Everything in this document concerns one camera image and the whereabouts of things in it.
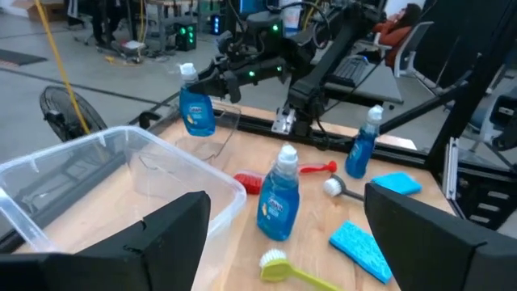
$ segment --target brush bristles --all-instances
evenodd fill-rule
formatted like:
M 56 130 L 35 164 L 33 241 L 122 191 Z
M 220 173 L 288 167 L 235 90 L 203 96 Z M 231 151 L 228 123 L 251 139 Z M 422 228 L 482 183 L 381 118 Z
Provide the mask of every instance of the brush bristles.
M 268 252 L 266 252 L 262 258 L 260 258 L 260 267 L 264 268 L 267 263 L 275 260 L 275 259 L 287 259 L 287 255 L 285 255 L 285 252 L 277 249 L 271 249 Z
M 323 184 L 323 190 L 331 197 L 341 194 L 341 184 L 334 178 L 330 178 Z

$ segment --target wooden tabletop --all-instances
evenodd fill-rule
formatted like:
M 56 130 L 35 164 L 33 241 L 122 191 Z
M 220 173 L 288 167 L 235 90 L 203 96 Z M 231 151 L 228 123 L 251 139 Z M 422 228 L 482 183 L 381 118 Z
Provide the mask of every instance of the wooden tabletop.
M 253 108 L 242 108 L 242 113 L 267 119 L 272 119 L 275 116 L 274 112 L 265 112 Z M 343 126 L 332 124 L 323 124 L 323 126 L 327 131 L 333 133 L 349 136 L 354 136 L 357 133 L 357 129 Z M 160 138 L 171 143 L 175 143 L 184 136 L 186 136 L 186 132 L 181 120 L 173 123 L 160 134 Z M 379 137 L 379 142 L 414 148 L 413 142 L 397 137 L 382 136 Z M 242 169 L 267 173 L 283 144 L 284 141 L 281 140 L 236 132 L 227 147 L 230 151 L 229 155 L 226 156 L 228 158 L 220 164 L 220 169 L 230 175 Z M 368 171 L 364 179 L 352 179 L 343 170 L 346 154 L 320 151 L 307 145 L 294 144 L 294 146 L 298 150 L 301 163 L 336 161 L 338 163 L 336 174 L 345 180 L 348 188 L 358 193 L 363 193 L 365 183 L 375 176 L 394 171 L 405 171 L 422 185 L 422 192 L 414 195 L 414 199 L 452 213 L 448 202 L 427 171 L 372 160 L 368 164 Z M 288 259 L 297 268 L 321 277 L 343 290 L 398 290 L 395 280 L 391 280 L 387 285 L 381 284 L 328 243 L 330 235 L 346 220 L 353 221 L 363 230 L 370 232 L 361 203 L 346 197 L 330 198 L 323 192 L 322 185 L 328 177 L 328 173 L 301 176 L 301 206 L 291 237 L 286 242 L 273 242 L 257 228 L 255 223 L 258 197 L 248 196 L 245 207 L 231 225 L 224 268 L 216 278 L 213 289 L 227 291 L 299 291 L 311 289 L 308 285 L 294 279 L 277 284 L 263 283 L 259 279 L 260 257 L 264 252 L 275 247 L 284 250 Z M 111 218 L 116 221 L 119 209 L 135 202 L 138 203 L 138 201 L 133 201 L 135 199 L 142 199 L 142 195 L 133 196 L 132 192 L 134 190 L 132 190 L 128 170 L 120 168 L 85 198 L 76 203 L 73 208 L 64 213 L 62 217 L 46 227 L 45 233 L 57 243 L 60 249 L 66 247 L 61 247 L 60 243 L 68 243 L 69 245 L 74 243 L 74 247 L 78 248 L 75 251 L 96 243 L 99 239 L 103 239 L 102 237 L 106 237 L 103 229 L 99 229 L 92 238 L 82 238 L 81 245 L 77 245 L 78 235 L 74 233 L 78 234 L 84 230 L 94 229 L 95 223 L 99 220 L 96 213 L 106 212 L 107 209 L 110 209 L 108 213 L 112 213 L 110 214 L 113 216 Z M 76 220 L 78 223 L 70 223 L 70 220 Z M 27 251 L 24 248 L 20 248 L 19 251 Z

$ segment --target blue dish soap bottle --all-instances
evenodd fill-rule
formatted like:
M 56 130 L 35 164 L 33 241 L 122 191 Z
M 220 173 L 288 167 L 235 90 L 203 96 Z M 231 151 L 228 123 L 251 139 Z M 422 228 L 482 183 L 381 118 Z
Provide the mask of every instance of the blue dish soap bottle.
M 257 226 L 267 237 L 284 241 L 291 234 L 299 206 L 298 154 L 285 144 L 262 185 Z
M 210 97 L 188 90 L 188 85 L 199 80 L 194 64 L 182 64 L 179 70 L 184 82 L 179 92 L 179 110 L 188 133 L 196 137 L 213 135 L 216 132 L 216 117 L 213 115 Z
M 372 156 L 375 139 L 379 136 L 383 110 L 379 105 L 370 108 L 366 122 L 355 138 L 354 146 L 345 161 L 345 170 L 353 178 L 361 179 L 366 174 L 366 166 Z

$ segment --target red dish brush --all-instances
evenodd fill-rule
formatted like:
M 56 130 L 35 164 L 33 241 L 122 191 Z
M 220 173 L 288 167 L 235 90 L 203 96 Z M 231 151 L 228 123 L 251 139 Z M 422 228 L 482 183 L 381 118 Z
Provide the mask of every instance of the red dish brush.
M 315 173 L 319 171 L 329 171 L 335 173 L 338 170 L 338 164 L 335 161 L 330 161 L 328 164 L 302 164 L 298 167 L 298 172 L 301 174 Z M 244 186 L 246 193 L 250 195 L 260 194 L 262 183 L 266 176 L 253 171 L 239 171 L 233 176 Z

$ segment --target concrete floor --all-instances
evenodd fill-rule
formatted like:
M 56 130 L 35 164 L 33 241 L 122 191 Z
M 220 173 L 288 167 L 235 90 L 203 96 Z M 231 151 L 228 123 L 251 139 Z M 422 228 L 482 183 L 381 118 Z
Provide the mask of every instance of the concrete floor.
M 0 49 L 15 50 L 47 57 L 49 61 L 19 68 L 7 68 L 44 78 L 60 80 L 57 63 L 48 45 L 47 36 L 42 26 L 27 19 L 10 15 L 0 15 Z M 161 63 L 146 61 L 137 67 L 109 65 L 103 54 L 96 52 L 93 46 L 84 46 L 74 40 L 74 36 L 86 36 L 89 31 L 70 32 L 64 23 L 52 23 L 51 29 L 57 43 L 69 80 L 72 83 L 112 91 L 122 95 L 138 97 L 149 102 L 138 102 L 113 95 L 103 95 L 88 90 L 75 90 L 87 99 L 99 112 L 109 126 L 126 124 L 140 112 L 151 108 L 152 102 L 161 102 L 173 95 L 181 85 L 177 64 L 193 62 L 198 70 L 203 69 L 216 52 L 213 38 L 200 36 L 198 48 L 194 51 L 179 52 L 168 61 Z M 117 39 L 127 38 L 122 34 Z M 5 138 L 0 145 L 0 162 L 29 154 L 38 149 L 55 145 L 59 142 L 49 126 L 42 121 L 38 103 L 41 91 L 49 82 L 37 78 L 28 78 L 0 70 L 0 87 L 4 98 L 0 99 L 0 134 Z M 397 84 L 405 100 L 403 105 L 396 105 L 392 111 L 385 110 L 384 119 L 388 120 L 433 97 L 427 88 L 415 78 L 399 78 Z M 515 80 L 505 79 L 494 94 L 483 101 L 485 106 L 491 98 L 505 93 L 508 88 L 517 85 Z M 241 105 L 275 110 L 284 103 L 287 86 L 277 80 L 261 82 L 258 86 L 242 88 Z M 325 122 L 359 127 L 367 114 L 368 108 L 350 103 L 341 103 L 334 110 L 322 117 Z M 428 112 L 418 119 L 394 129 L 390 134 L 409 138 L 419 150 L 432 146 L 448 112 L 442 108 Z M 469 148 L 473 143 L 464 138 L 460 145 Z M 477 154 L 503 167 L 495 156 L 483 145 Z M 510 151 L 505 155 L 513 162 L 517 153 Z M 517 223 L 511 227 L 517 234 Z

